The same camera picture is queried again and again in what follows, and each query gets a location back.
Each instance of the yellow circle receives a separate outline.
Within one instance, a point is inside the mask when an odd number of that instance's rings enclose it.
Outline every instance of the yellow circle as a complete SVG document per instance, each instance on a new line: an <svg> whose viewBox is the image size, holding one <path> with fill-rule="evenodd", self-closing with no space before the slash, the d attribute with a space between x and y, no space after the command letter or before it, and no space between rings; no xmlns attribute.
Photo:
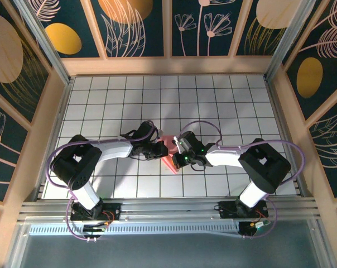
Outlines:
<svg viewBox="0 0 337 268"><path fill-rule="evenodd" d="M125 24L129 23L130 18L128 3L134 14L135 10L139 12L142 20L147 18L152 11L152 0L99 0L100 7L109 18Z"/></svg>
<svg viewBox="0 0 337 268"><path fill-rule="evenodd" d="M312 97L319 89L323 68L321 62L316 58L305 59L297 72L297 91L303 98Z"/></svg>
<svg viewBox="0 0 337 268"><path fill-rule="evenodd" d="M290 25L301 0L259 0L257 20L268 29L282 29Z"/></svg>
<svg viewBox="0 0 337 268"><path fill-rule="evenodd" d="M22 70L23 50L15 28L0 16L0 82L11 83Z"/></svg>
<svg viewBox="0 0 337 268"><path fill-rule="evenodd" d="M71 27L62 23L53 23L48 25L45 30L58 52L72 55L80 51L80 37Z"/></svg>

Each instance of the red object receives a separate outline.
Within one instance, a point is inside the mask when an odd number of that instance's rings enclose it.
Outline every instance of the red object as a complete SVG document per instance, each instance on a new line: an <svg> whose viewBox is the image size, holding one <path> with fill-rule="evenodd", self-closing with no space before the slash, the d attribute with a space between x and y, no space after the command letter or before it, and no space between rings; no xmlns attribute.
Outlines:
<svg viewBox="0 0 337 268"><path fill-rule="evenodd" d="M163 144L168 149L168 155L161 158L165 165L172 171L172 173L177 174L179 170L175 167L174 162L172 160L172 156L178 152L178 149L175 144L172 143L174 140L174 136L162 136L158 141L163 141Z"/></svg>

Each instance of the gray floor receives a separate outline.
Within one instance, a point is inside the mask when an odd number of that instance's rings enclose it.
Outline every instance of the gray floor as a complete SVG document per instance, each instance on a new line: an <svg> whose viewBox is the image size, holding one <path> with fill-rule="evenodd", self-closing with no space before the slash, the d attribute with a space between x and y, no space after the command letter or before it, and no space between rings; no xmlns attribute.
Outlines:
<svg viewBox="0 0 337 268"><path fill-rule="evenodd" d="M21 267L316 268L315 254L306 222L279 221L268 236L253 240L157 234L86 243L71 236L30 236Z"/></svg>

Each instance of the dark teal wallpaper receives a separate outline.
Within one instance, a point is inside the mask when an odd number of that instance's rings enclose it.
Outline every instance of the dark teal wallpaper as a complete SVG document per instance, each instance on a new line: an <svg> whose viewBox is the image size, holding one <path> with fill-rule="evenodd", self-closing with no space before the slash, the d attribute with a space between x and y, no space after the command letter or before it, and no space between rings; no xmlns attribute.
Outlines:
<svg viewBox="0 0 337 268"><path fill-rule="evenodd" d="M283 61L282 61L282 63L283 63L284 65L285 65L286 61L288 60L288 58L290 57L290 55L291 55L293 49L295 48L296 43L299 41L301 35L304 33L304 31L305 31L307 25L310 23L311 18L314 16L314 14L315 14L317 8L318 8L319 5L321 4L321 1L322 1L322 0L316 0L316 2L315 2L315 4L314 4L314 7L312 8L312 11L311 11L310 15L308 16L308 18L307 18L307 20L305 21L303 27L301 28L299 34L298 34L297 37L295 38L295 40L294 40L294 42L292 43L292 45L291 45L289 51L286 53L286 55L285 55L285 57L284 57L284 59L283 59Z"/></svg>
<svg viewBox="0 0 337 268"><path fill-rule="evenodd" d="M0 108L0 201L3 201L27 131Z"/></svg>
<svg viewBox="0 0 337 268"><path fill-rule="evenodd" d="M304 117L337 89L337 0L331 0L287 70Z"/></svg>
<svg viewBox="0 0 337 268"><path fill-rule="evenodd" d="M337 198L337 103L310 128L310 133Z"/></svg>
<svg viewBox="0 0 337 268"><path fill-rule="evenodd" d="M0 95L31 122L48 75L0 2Z"/></svg>
<svg viewBox="0 0 337 268"><path fill-rule="evenodd" d="M61 58L99 57L80 0L29 0Z"/></svg>
<svg viewBox="0 0 337 268"><path fill-rule="evenodd" d="M163 56L161 0L91 3L108 57Z"/></svg>
<svg viewBox="0 0 337 268"><path fill-rule="evenodd" d="M172 55L227 56L241 6L235 0L173 0Z"/></svg>
<svg viewBox="0 0 337 268"><path fill-rule="evenodd" d="M237 55L273 55L299 0L253 0Z"/></svg>

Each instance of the white grid floor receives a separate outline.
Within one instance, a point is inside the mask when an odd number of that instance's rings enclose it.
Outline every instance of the white grid floor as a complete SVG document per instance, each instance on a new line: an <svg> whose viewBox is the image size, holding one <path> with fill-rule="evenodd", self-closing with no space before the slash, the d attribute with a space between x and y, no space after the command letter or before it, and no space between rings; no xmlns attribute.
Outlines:
<svg viewBox="0 0 337 268"><path fill-rule="evenodd" d="M79 133L92 139L117 137L147 119L165 135L176 135L189 122L204 119L221 129L224 145L280 138L261 75L79 77L57 146ZM189 130L204 144L218 139L216 130L204 123ZM273 146L285 154L282 145ZM238 167L197 172L187 166L174 175L161 160L113 159L97 165L92 183L102 198L224 197L239 195L249 177ZM296 189L290 182L276 194L296 195ZM68 193L46 183L42 198L64 199Z"/></svg>

